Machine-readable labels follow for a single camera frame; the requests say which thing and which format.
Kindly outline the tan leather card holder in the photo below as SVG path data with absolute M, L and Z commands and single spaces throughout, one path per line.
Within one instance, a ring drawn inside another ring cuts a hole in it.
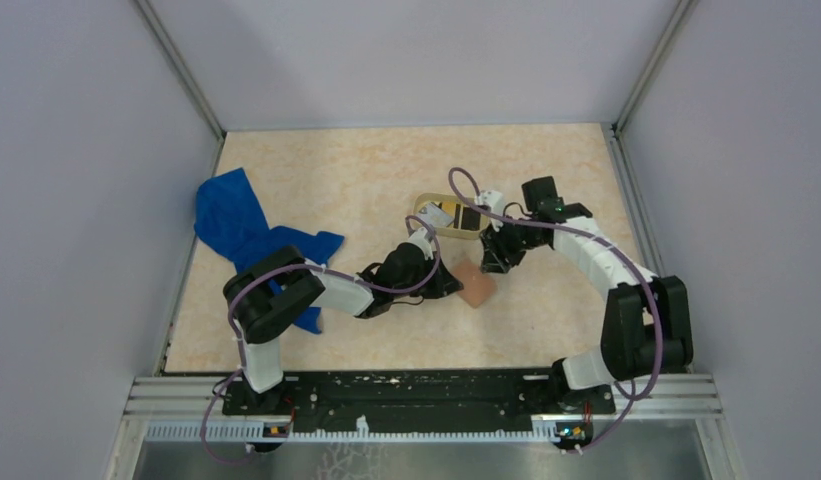
M 479 308 L 497 292 L 495 280 L 469 259 L 459 261 L 452 274 L 463 286 L 458 296 L 471 308 Z

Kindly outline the beige oval tray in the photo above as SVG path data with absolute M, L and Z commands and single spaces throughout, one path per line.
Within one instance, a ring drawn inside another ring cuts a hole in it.
M 439 193 L 422 193 L 414 201 L 413 215 L 417 216 L 417 212 L 422 205 L 431 202 L 442 208 L 447 213 L 454 217 L 454 223 L 449 228 L 434 228 L 438 236 L 455 238 L 461 240 L 476 240 L 480 237 L 481 232 L 489 225 L 489 219 L 483 215 L 481 221 L 481 229 L 477 232 L 463 231 L 458 228 L 460 219 L 460 208 L 466 206 L 459 200 L 457 196 L 446 195 Z

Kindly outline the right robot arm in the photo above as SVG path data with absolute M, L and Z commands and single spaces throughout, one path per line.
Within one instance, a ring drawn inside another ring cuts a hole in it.
M 501 193 L 487 190 L 476 196 L 476 203 L 492 214 L 480 234 L 482 271 L 505 274 L 528 251 L 548 246 L 569 259 L 605 301 L 599 344 L 553 366 L 553 406 L 574 412 L 590 388 L 688 367 L 694 349 L 684 283 L 628 258 L 606 239 L 589 209 L 558 195 L 552 177 L 524 183 L 522 193 L 527 216 L 511 220 L 504 218 Z

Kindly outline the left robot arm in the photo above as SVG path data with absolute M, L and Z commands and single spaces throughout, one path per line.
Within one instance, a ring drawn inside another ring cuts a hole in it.
M 279 337 L 311 308 L 331 309 L 370 319 L 388 312 L 404 297 L 437 300 L 463 284 L 431 245 L 400 243 L 384 261 L 347 275 L 319 265 L 295 246 L 286 246 L 223 287 L 248 384 L 246 399 L 263 414 L 286 399 Z

